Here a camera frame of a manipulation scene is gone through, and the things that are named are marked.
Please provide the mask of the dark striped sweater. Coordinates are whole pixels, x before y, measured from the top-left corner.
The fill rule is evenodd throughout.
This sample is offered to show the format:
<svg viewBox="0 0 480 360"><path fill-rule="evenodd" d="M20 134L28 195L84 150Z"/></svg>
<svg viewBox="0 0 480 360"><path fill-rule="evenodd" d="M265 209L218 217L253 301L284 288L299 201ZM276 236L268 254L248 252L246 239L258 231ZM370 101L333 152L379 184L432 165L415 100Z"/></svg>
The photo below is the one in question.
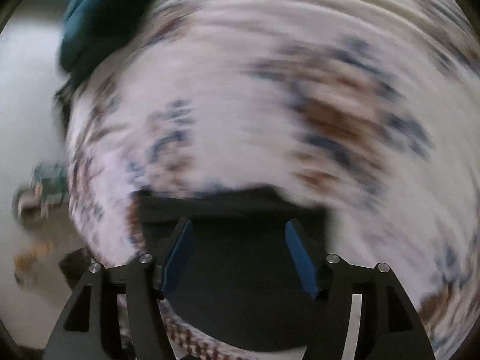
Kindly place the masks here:
<svg viewBox="0 0 480 360"><path fill-rule="evenodd" d="M302 288L285 232L296 219L309 237L323 242L325 208L292 204L264 187L186 199L139 191L133 214L155 257L180 219L192 224L160 303L172 339L219 351L306 345L315 306Z"/></svg>

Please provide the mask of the teal storage rack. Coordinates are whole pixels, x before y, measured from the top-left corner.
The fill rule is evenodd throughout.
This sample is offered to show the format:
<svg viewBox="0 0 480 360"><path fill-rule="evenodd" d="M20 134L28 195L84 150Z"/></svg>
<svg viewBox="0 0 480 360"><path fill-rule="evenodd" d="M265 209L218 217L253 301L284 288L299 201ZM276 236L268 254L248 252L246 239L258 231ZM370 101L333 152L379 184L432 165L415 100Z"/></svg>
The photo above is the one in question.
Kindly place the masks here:
<svg viewBox="0 0 480 360"><path fill-rule="evenodd" d="M51 210L64 205L68 199L66 166L40 162L32 172L30 183L16 190L12 199L13 216L26 226L47 219Z"/></svg>

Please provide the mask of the floral bed cover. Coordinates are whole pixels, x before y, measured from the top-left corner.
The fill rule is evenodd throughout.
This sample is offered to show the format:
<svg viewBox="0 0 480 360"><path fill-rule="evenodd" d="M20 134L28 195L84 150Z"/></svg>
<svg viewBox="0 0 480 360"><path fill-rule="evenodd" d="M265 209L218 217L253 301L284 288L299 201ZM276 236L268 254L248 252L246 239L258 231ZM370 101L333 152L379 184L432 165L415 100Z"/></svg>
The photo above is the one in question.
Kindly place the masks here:
<svg viewBox="0 0 480 360"><path fill-rule="evenodd" d="M148 253L136 192L268 187L326 209L326 253L391 267L437 359L478 336L479 16L466 0L151 0L129 42L67 87L70 216L104 266ZM174 341L201 359L305 346Z"/></svg>

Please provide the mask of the teal folded quilt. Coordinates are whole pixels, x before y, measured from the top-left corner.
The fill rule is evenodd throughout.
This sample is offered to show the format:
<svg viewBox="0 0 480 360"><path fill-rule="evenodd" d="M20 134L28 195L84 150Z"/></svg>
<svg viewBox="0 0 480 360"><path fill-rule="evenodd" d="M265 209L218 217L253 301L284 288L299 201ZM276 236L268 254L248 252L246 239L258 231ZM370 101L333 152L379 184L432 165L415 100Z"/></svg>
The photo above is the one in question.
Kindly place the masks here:
<svg viewBox="0 0 480 360"><path fill-rule="evenodd" d="M78 88L134 35L151 0L70 0L58 61Z"/></svg>

